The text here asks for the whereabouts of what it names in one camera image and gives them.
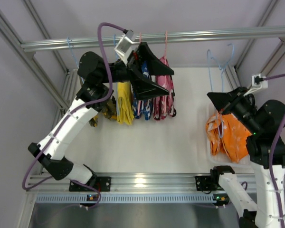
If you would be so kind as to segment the blue wire hanger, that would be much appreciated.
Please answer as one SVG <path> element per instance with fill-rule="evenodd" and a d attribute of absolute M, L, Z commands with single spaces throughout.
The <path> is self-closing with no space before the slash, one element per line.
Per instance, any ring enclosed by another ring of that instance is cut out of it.
<path fill-rule="evenodd" d="M 215 58 L 213 55 L 212 55 L 212 52 L 210 49 L 207 50 L 207 68 L 208 68 L 208 74 L 209 74 L 209 81 L 210 81 L 210 89 L 211 89 L 211 92 L 213 92 L 213 84 L 212 84 L 212 77 L 211 77 L 211 70 L 210 70 L 210 61 L 213 60 L 219 70 L 220 70 L 220 77 L 221 77 L 221 90 L 222 92 L 224 92 L 224 88 L 225 88 L 225 83 L 224 83 L 224 77 L 223 77 L 223 74 L 225 72 L 225 69 L 227 68 L 227 66 L 229 65 L 230 61 L 232 60 L 233 56 L 234 56 L 234 52 L 235 52 L 235 48 L 234 48 L 234 44 L 233 43 L 229 43 L 228 44 L 228 47 L 231 47 L 232 50 L 231 50 L 231 55 L 229 57 L 229 59 L 225 62 L 225 63 L 220 63 L 218 61 L 217 58 Z M 217 127 L 218 127 L 218 136 L 219 136 L 219 139 L 222 139 L 223 136 L 224 136 L 224 122 L 223 122 L 223 118 L 222 118 L 222 115 L 219 114 L 218 111 L 216 111 L 215 113 L 215 123 L 217 124 Z"/>

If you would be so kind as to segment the white plastic basket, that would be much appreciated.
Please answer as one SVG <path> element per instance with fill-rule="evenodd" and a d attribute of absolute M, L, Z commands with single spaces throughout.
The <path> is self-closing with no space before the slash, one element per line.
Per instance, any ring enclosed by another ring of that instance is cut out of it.
<path fill-rule="evenodd" d="M 209 119 L 209 117 L 212 116 L 215 112 L 216 112 L 215 107 L 212 104 L 209 104 L 207 106 L 207 118 Z M 224 154 L 221 154 L 221 153 L 219 153 L 216 156 L 212 156 L 210 154 L 210 145 L 209 145 L 208 138 L 207 138 L 207 157 L 215 165 L 228 165 L 228 166 L 231 166 L 233 168 L 242 168 L 242 169 L 249 169 L 250 168 L 249 155 L 247 155 L 246 157 L 241 159 L 239 163 L 230 162 L 228 157 Z"/>

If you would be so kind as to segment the pink hanger with blue trousers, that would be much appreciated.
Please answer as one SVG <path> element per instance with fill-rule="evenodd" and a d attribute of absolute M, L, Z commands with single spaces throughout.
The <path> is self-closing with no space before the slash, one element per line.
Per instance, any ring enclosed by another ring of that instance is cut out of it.
<path fill-rule="evenodd" d="M 142 42 L 142 33 L 140 32 L 139 33 L 139 43 Z M 142 109 L 143 109 L 143 101 L 142 100 L 139 100 L 138 102 L 138 114 L 139 116 L 141 116 L 142 114 Z"/>

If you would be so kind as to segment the front aluminium rail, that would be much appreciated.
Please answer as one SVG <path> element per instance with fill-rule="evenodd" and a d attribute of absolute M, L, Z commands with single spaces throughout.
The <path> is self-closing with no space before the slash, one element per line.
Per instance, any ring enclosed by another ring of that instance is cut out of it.
<path fill-rule="evenodd" d="M 99 173 L 98 177 L 111 177 L 110 192 L 112 193 L 189 193 L 197 192 L 195 176 L 209 175 L 206 173 Z M 47 172 L 31 175 L 27 186 L 37 184 L 49 177 Z M 237 174 L 240 183 L 247 182 L 247 192 L 256 193 L 256 180 L 252 173 Z M 48 179 L 31 191 L 67 192 L 70 180 Z"/>

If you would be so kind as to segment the left aluminium frame post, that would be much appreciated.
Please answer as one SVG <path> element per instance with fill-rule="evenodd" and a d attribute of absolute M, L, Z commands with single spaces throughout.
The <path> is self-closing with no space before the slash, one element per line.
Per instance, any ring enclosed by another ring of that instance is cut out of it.
<path fill-rule="evenodd" d="M 0 0 L 0 173 L 24 173 L 27 150 L 68 107 L 61 87 L 67 70 L 55 51 L 26 47 L 43 37 L 25 0 Z"/>

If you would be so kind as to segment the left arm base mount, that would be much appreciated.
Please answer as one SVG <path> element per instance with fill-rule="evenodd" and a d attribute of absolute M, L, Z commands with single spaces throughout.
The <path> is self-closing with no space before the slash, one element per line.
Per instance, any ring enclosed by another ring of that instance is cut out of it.
<path fill-rule="evenodd" d="M 111 177 L 109 176 L 100 176 L 100 177 L 93 177 L 89 180 L 85 185 L 92 187 L 100 192 L 109 192 L 111 188 Z M 70 192 L 84 192 L 84 191 L 91 191 L 90 188 L 84 187 L 82 185 L 76 184 L 73 181 L 70 182 L 69 185 Z"/>

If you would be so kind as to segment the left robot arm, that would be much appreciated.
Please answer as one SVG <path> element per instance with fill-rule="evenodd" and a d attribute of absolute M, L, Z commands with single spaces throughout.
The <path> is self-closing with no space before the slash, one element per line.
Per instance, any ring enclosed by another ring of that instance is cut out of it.
<path fill-rule="evenodd" d="M 86 165 L 78 165 L 65 157 L 65 152 L 82 128 L 107 105 L 113 90 L 107 83 L 130 82 L 139 100 L 167 95 L 168 90 L 147 78 L 143 67 L 151 76 L 173 75 L 174 71 L 158 59 L 146 42 L 130 51 L 128 62 L 108 63 L 95 52 L 84 53 L 79 61 L 78 75 L 85 82 L 76 94 L 69 110 L 53 130 L 40 142 L 31 143 L 29 152 L 55 180 L 93 186 L 96 174 Z"/>

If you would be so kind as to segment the aluminium frame post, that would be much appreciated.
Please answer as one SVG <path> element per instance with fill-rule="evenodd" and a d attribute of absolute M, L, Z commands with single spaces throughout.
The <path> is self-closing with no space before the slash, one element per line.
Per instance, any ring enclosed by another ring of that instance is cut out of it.
<path fill-rule="evenodd" d="M 270 0 L 258 17 L 256 33 L 249 38 L 234 64 L 225 69 L 231 89 L 248 86 L 251 75 L 271 76 L 285 59 L 285 0 Z"/>
<path fill-rule="evenodd" d="M 67 70 L 55 51 L 26 47 L 43 37 L 25 0 L 0 0 L 0 173 L 24 173 L 27 150 L 68 107 L 61 87 Z"/>

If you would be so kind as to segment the blue hanger with yellow trousers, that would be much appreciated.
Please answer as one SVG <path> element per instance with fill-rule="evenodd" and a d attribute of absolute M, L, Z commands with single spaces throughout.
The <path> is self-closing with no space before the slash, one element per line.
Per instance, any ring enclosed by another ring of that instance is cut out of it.
<path fill-rule="evenodd" d="M 116 53 L 115 51 L 115 47 L 117 45 L 117 40 L 116 40 L 116 34 L 114 34 L 114 40 L 113 40 L 113 43 L 114 43 L 114 54 L 115 54 L 115 60 L 117 61 L 119 59 L 119 56 L 118 54 Z"/>

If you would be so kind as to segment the aluminium hanging rail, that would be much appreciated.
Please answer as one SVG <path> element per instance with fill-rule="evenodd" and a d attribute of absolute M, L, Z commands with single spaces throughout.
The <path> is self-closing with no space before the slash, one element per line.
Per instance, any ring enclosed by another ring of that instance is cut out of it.
<path fill-rule="evenodd" d="M 257 38 L 283 38 L 285 37 L 285 26 L 265 26 L 250 28 L 230 28 L 206 31 L 170 32 L 168 42 L 205 42 L 236 39 Z M 76 48 L 96 48 L 99 46 L 98 38 L 71 38 L 71 45 Z M 165 42 L 165 34 L 143 34 L 142 41 L 149 44 L 161 44 Z M 139 35 L 134 43 L 139 42 Z M 45 39 L 41 41 L 24 41 L 21 48 L 25 52 L 52 51 L 68 49 L 67 39 Z"/>

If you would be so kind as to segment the yellow trousers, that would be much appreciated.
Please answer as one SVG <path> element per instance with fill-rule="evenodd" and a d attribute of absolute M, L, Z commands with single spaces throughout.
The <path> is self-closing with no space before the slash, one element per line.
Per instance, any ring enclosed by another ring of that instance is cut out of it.
<path fill-rule="evenodd" d="M 117 83 L 117 122 L 133 124 L 132 92 L 130 82 Z"/>

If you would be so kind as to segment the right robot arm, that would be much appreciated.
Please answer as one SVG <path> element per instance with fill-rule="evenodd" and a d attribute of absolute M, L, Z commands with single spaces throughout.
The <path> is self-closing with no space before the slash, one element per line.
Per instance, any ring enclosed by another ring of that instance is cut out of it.
<path fill-rule="evenodd" d="M 280 137 L 285 104 L 268 100 L 257 109 L 246 97 L 247 91 L 238 87 L 207 96 L 220 114 L 233 114 L 251 133 L 246 148 L 255 174 L 257 201 L 250 198 L 230 166 L 211 169 L 211 180 L 226 192 L 241 228 L 285 228 L 285 144 Z"/>

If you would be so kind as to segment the blue camouflage trousers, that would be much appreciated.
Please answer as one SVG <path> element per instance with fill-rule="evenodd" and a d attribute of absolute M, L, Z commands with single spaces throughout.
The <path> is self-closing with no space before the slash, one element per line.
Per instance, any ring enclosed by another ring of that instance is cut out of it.
<path fill-rule="evenodd" d="M 146 61 L 144 61 L 144 63 L 142 64 L 142 73 L 146 78 L 152 79 L 152 77 L 149 74 Z M 151 115 L 153 112 L 152 99 L 138 100 L 136 98 L 136 94 L 133 92 L 132 108 L 135 119 L 140 119 L 142 116 L 146 121 L 151 119 Z"/>

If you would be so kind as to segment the orange trousers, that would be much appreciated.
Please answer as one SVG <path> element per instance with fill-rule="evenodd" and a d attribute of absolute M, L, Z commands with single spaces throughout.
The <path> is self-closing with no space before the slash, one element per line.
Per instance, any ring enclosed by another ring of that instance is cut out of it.
<path fill-rule="evenodd" d="M 239 163 L 248 155 L 246 139 L 251 133 L 233 114 L 215 112 L 206 121 L 205 130 L 212 156 L 221 153 L 230 162 Z"/>

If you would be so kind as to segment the right aluminium frame post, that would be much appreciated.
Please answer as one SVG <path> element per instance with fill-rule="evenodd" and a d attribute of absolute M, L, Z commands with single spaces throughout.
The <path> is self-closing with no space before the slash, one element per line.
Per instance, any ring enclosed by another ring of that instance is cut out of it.
<path fill-rule="evenodd" d="M 249 38 L 234 64 L 225 69 L 231 89 L 248 86 L 251 75 L 271 76 L 285 59 L 285 0 L 270 0 L 258 17 L 256 33 Z"/>

